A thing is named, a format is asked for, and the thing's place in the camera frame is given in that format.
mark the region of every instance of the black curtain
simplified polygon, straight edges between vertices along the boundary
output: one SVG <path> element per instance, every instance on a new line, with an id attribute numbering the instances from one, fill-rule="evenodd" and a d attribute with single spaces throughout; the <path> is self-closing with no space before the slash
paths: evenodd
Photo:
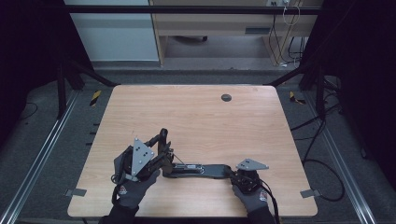
<path id="1" fill-rule="evenodd" d="M 38 9 L 47 3 L 64 5 L 63 0 L 0 1 L 0 146 L 29 91 L 56 80 L 60 62 L 72 59 L 93 71 L 70 15 Z M 78 71 L 69 68 L 67 73 Z"/>
<path id="2" fill-rule="evenodd" d="M 343 2 L 353 1 L 324 4 L 341 6 Z M 318 18 L 306 60 L 340 19 L 340 15 Z M 356 1 L 319 54 L 318 66 L 325 75 L 340 78 L 340 100 L 351 127 L 368 157 L 378 162 L 396 189 L 395 23 L 396 1 Z"/>

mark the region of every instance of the tape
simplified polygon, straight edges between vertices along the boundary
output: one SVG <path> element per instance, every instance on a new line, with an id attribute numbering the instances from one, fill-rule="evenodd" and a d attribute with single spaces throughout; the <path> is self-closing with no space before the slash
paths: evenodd
<path id="1" fill-rule="evenodd" d="M 66 189 L 64 192 L 64 196 L 66 197 L 73 197 L 74 195 L 79 197 L 84 197 L 87 190 L 85 189 Z"/>
<path id="2" fill-rule="evenodd" d="M 98 98 L 100 96 L 100 93 L 101 93 L 101 91 L 96 91 L 93 94 L 93 97 L 92 97 L 91 102 L 90 102 L 90 106 L 95 106 L 96 105 L 96 101 L 98 100 Z"/>

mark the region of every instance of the black glove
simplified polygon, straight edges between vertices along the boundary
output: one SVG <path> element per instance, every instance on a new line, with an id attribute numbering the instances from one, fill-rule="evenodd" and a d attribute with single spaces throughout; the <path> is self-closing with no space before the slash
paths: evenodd
<path id="1" fill-rule="evenodd" d="M 241 200 L 248 213 L 261 207 L 269 209 L 267 192 L 263 188 L 259 188 L 251 194 L 243 194 L 236 185 L 233 185 L 233 193 Z"/>
<path id="2" fill-rule="evenodd" d="M 116 174 L 120 174 L 120 167 L 122 161 L 122 154 L 114 160 L 114 169 Z M 148 188 L 157 181 L 157 177 L 160 175 L 160 170 L 155 171 L 149 179 L 142 182 L 134 182 L 127 180 L 117 188 L 117 194 L 119 195 L 119 204 L 124 207 L 131 209 L 136 208 L 143 197 L 146 195 Z"/>

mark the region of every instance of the gray carpet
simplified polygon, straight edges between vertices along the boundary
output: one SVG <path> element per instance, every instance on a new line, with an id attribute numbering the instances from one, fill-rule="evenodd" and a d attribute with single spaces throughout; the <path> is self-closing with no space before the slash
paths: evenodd
<path id="1" fill-rule="evenodd" d="M 133 71 L 125 74 L 123 71 L 105 74 L 111 80 L 122 84 L 257 84 L 267 83 L 282 75 L 261 71 L 171 71 L 151 72 Z M 47 163 L 38 178 L 33 191 L 26 201 L 20 214 L 20 223 L 82 223 L 78 218 L 67 215 L 70 198 L 63 196 L 66 189 L 73 189 L 77 182 L 90 151 L 91 143 L 97 126 L 106 108 L 111 94 L 111 88 L 96 81 L 85 78 L 86 86 L 78 97 L 77 105 L 66 123 L 58 143 L 55 145 Z M 89 106 L 95 91 L 102 94 L 95 107 Z M 290 84 L 278 88 L 279 98 L 284 108 L 290 127 L 294 127 L 313 118 L 308 105 L 300 105 L 289 100 L 290 90 L 297 99 L 303 95 L 295 85 Z M 12 136 L 1 151 L 0 157 L 0 209 L 4 211 L 9 201 L 29 170 L 29 165 L 35 159 L 38 150 L 43 145 L 47 134 L 55 122 L 57 114 L 56 83 L 50 83 L 31 92 L 28 102 L 37 104 L 38 109 L 32 117 L 21 120 Z M 329 104 L 336 104 L 335 98 L 329 98 Z M 34 109 L 26 106 L 23 115 L 29 115 Z M 342 150 L 349 168 L 359 182 L 361 190 L 370 205 L 378 223 L 396 223 L 396 196 L 385 177 L 379 171 L 376 163 L 361 158 L 359 144 L 347 126 L 342 115 L 337 111 L 327 118 L 327 126 L 332 131 L 333 138 Z M 316 123 L 293 132 L 294 138 L 306 138 L 314 135 Z M 297 140 L 296 146 L 301 156 L 304 155 L 310 140 Z M 310 159 L 323 161 L 333 167 L 328 150 L 321 139 L 317 139 L 309 154 Z M 305 171 L 308 181 L 314 189 L 320 189 L 323 195 L 334 198 L 340 194 L 341 188 L 337 179 L 327 169 L 314 163 L 307 163 Z M 355 209 L 347 195 L 337 203 L 316 198 L 318 214 L 311 218 L 284 217 L 284 223 L 360 223 Z M 139 223 L 160 223 L 159 220 L 139 220 Z"/>

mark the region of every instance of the robotic arm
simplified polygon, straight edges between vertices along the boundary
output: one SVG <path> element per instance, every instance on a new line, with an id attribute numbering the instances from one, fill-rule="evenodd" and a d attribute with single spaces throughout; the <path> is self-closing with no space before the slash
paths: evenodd
<path id="1" fill-rule="evenodd" d="M 134 146 L 128 146 L 122 153 L 120 169 L 111 177 L 113 183 L 120 185 L 127 180 L 145 181 L 160 168 L 164 173 L 171 173 L 174 158 L 171 142 L 166 143 L 168 131 L 161 129 L 160 133 L 146 143 L 134 140 Z M 154 157 L 151 148 L 158 143 L 158 155 Z"/>

